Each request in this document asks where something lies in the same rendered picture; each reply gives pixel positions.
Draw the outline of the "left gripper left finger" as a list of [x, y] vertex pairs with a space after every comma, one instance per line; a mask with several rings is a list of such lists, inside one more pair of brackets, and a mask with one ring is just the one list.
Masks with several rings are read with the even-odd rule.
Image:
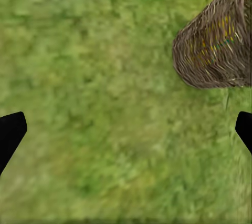
[[0, 117], [0, 174], [27, 132], [22, 111]]

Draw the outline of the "wicker basket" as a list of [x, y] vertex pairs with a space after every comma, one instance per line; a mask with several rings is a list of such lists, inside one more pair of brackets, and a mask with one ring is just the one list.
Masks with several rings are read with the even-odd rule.
[[197, 89], [252, 87], [251, 26], [250, 0], [212, 1], [179, 30], [173, 66]]

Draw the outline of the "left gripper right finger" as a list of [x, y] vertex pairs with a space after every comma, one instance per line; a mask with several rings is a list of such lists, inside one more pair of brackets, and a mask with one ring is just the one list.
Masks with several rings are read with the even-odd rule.
[[252, 154], [252, 114], [241, 111], [238, 115], [235, 129]]

